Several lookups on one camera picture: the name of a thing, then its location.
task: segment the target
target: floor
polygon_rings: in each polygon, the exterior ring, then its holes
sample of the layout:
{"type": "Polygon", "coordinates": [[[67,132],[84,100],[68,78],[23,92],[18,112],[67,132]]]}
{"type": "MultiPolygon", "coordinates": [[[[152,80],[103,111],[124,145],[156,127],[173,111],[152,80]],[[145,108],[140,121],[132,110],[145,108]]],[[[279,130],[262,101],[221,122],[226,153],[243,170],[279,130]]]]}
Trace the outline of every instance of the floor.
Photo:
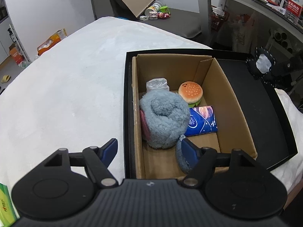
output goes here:
{"type": "Polygon", "coordinates": [[[11,79],[7,83],[0,82],[0,92],[5,89],[19,74],[22,72],[12,57],[8,57],[2,64],[0,64],[0,79],[4,75],[10,75],[11,79]]]}

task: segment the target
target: tissue pack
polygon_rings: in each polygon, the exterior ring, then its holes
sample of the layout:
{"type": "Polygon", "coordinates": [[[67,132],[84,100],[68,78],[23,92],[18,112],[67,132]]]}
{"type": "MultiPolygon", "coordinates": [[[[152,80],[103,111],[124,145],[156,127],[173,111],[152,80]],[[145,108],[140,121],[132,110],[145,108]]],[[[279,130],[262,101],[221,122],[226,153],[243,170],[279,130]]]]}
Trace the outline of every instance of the tissue pack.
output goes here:
{"type": "Polygon", "coordinates": [[[212,106],[190,108],[190,120],[185,136],[217,132],[217,123],[212,106]]]}

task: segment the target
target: white plastic bag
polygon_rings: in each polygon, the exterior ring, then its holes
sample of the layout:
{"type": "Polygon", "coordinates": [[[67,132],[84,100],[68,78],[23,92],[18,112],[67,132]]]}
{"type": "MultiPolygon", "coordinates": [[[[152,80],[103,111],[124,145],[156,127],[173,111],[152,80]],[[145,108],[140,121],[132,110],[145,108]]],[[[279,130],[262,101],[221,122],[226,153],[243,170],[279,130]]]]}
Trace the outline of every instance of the white plastic bag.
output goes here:
{"type": "Polygon", "coordinates": [[[166,89],[169,91],[167,80],[165,78],[154,78],[146,82],[146,92],[149,92],[153,89],[166,89]]]}
{"type": "Polygon", "coordinates": [[[233,28],[232,51],[252,53],[257,47],[258,13],[254,11],[246,23],[241,19],[229,24],[233,28]]]}

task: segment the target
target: white blanket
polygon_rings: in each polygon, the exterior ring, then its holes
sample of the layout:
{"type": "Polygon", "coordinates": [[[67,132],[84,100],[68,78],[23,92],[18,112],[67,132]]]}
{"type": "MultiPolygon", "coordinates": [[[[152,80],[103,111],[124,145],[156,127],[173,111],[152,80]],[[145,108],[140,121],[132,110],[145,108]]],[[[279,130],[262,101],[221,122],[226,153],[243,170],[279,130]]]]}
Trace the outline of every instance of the white blanket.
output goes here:
{"type": "Polygon", "coordinates": [[[280,179],[289,193],[300,182],[303,174],[303,114],[283,90],[276,89],[276,92],[285,109],[298,149],[298,154],[272,170],[272,174],[280,179]]]}
{"type": "Polygon", "coordinates": [[[80,152],[111,138],[119,148],[109,170],[121,182],[126,52],[161,48],[209,49],[143,23],[105,17],[35,60],[0,96],[0,182],[12,189],[58,148],[80,152]]]}

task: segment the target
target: blue plush toy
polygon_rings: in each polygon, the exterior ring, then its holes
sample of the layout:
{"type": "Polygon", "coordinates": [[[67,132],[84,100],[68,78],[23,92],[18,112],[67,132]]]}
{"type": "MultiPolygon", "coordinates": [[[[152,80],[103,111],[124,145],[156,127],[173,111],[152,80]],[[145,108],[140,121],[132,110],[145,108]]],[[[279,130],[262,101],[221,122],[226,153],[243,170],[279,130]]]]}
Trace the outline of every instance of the blue plush toy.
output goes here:
{"type": "Polygon", "coordinates": [[[143,138],[152,148],[176,145],[189,123],[188,104],[177,93],[152,90],[140,100],[140,120],[143,138]]]}
{"type": "Polygon", "coordinates": [[[181,169],[181,171],[183,171],[185,174],[189,173],[189,171],[191,170],[191,167],[189,165],[189,163],[186,161],[185,157],[183,156],[182,153],[182,140],[185,138],[184,135],[180,136],[180,139],[177,142],[176,145],[176,159],[178,162],[178,165],[181,169]]]}

